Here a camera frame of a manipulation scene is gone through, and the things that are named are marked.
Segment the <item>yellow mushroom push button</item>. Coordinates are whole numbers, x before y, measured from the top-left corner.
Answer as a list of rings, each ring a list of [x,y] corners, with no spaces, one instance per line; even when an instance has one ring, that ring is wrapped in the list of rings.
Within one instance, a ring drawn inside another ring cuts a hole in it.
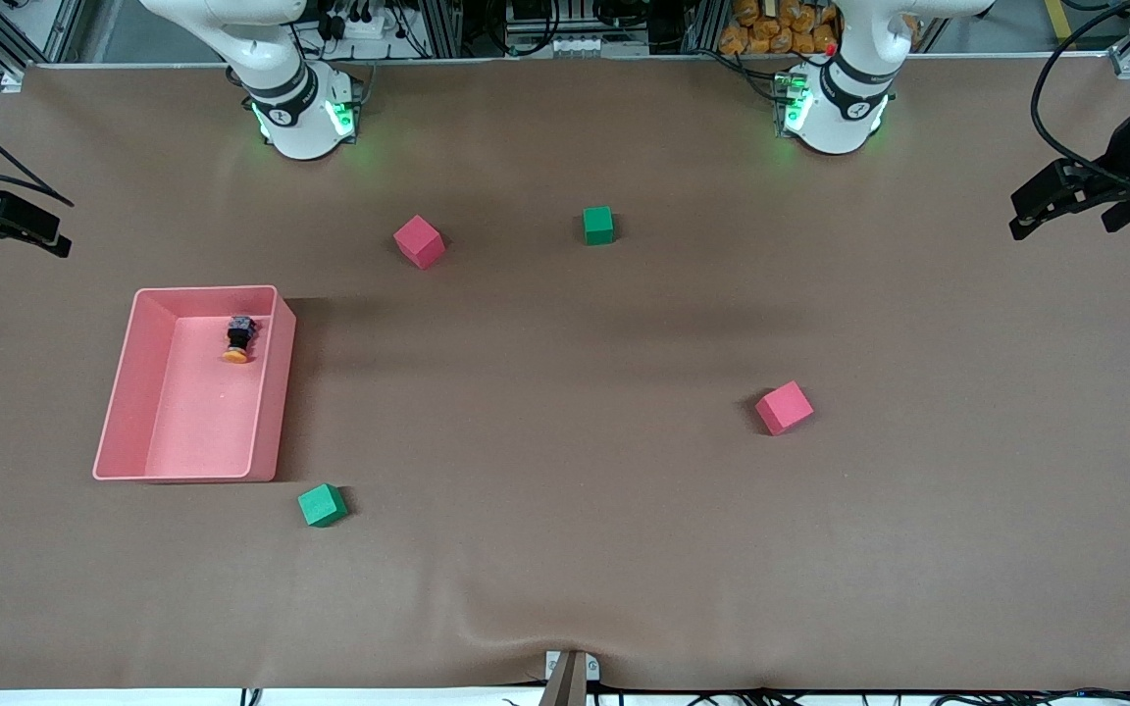
[[[226,326],[226,349],[223,361],[246,365],[251,358],[251,345],[257,335],[257,321],[247,316],[231,317]]]

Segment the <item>pink plastic tray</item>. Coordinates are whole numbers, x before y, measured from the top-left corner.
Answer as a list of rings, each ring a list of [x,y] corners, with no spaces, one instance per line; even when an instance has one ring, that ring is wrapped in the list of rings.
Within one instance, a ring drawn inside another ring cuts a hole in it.
[[[223,361],[231,317],[257,321],[246,365]],[[268,284],[134,293],[92,474],[217,483],[277,476],[296,319]]]

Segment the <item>orange snack bag pile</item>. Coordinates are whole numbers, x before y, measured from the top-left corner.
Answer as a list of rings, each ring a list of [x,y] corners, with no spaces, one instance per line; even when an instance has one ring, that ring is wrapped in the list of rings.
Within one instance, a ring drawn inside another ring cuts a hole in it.
[[[728,9],[716,47],[722,55],[831,55],[843,30],[829,0],[728,0]]]

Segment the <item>pink foam cube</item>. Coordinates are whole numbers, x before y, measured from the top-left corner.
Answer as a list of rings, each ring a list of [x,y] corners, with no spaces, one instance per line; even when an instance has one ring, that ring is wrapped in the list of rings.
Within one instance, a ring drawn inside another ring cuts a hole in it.
[[[397,229],[393,239],[409,263],[421,270],[429,269],[447,250],[442,233],[421,215],[414,215]]]
[[[815,410],[801,385],[790,380],[763,394],[756,402],[756,412],[771,436],[780,436],[810,419]]]

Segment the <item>white power strip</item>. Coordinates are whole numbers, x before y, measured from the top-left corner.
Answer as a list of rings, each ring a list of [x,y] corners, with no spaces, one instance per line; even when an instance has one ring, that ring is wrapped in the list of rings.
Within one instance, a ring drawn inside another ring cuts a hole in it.
[[[389,26],[385,5],[333,6],[325,17],[318,19],[318,34],[327,41],[381,41],[386,38]]]

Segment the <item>white terminal block row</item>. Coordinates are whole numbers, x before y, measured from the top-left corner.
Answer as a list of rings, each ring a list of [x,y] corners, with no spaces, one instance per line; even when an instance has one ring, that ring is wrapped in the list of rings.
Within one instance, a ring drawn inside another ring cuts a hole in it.
[[[508,43],[508,55],[512,58],[534,59],[585,59],[599,58],[605,49],[605,40],[600,35],[566,34],[545,41],[544,37],[512,37]]]

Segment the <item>metal table clamp bracket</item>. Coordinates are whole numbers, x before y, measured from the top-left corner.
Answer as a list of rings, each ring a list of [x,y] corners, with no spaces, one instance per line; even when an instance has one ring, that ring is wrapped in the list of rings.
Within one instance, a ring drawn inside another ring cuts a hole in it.
[[[599,683],[599,659],[583,651],[545,653],[545,687],[539,706],[591,706],[589,687]]]

